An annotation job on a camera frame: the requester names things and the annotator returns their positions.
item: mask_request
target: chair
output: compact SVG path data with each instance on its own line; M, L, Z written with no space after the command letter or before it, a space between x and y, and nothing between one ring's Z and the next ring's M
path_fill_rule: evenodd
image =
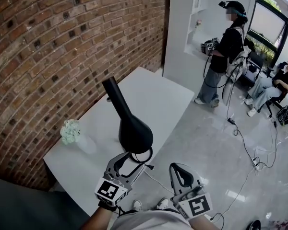
M249 69L246 71L245 74L243 73L242 76L239 78L240 82L249 87L253 87L263 68L263 65L264 65L264 59L262 59L255 52L251 52L249 54ZM259 72L257 75L255 75L257 68L259 68Z
M282 94L279 96L279 97L273 97L273 98L271 98L270 100L268 100L265 104L266 104L266 106L268 107L268 109L269 109L269 112L270 112L270 115L269 115L269 117L271 118L273 115L272 115L272 111L271 111L271 108L270 108L270 105L271 104L274 104L274 103L281 103L282 102L282 100L285 98L285 96L287 95L287 93L288 93L288 91L284 91L284 92L282 92ZM262 107L264 106L264 104L259 108L259 110L257 111L257 112L261 112L261 109L262 109Z

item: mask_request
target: tree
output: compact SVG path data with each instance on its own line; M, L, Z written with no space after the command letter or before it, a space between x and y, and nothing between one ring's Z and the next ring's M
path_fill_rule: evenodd
M276 8L278 11L282 12L277 4L277 2L275 2L274 0L264 0L267 3L269 3L270 5L272 5L274 8Z

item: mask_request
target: brick wall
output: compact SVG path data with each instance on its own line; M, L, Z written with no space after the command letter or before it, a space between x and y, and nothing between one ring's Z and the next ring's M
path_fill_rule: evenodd
M42 158L141 66L160 67L165 0L0 0L0 178L51 186Z

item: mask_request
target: wristband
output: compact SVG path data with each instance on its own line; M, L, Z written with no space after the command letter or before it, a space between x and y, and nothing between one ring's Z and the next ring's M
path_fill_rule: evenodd
M113 206L107 205L106 203L104 203L102 201L99 202L98 206L102 207L102 208L104 208L106 210L112 211L112 212L114 212L116 210L116 208L117 208L117 206L113 207Z

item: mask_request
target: black vase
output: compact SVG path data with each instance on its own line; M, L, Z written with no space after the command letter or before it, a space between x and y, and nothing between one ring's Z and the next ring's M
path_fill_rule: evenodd
M126 151L140 154L151 150L153 132L140 119L134 116L117 85L111 77L102 82L114 108L120 116L119 140Z

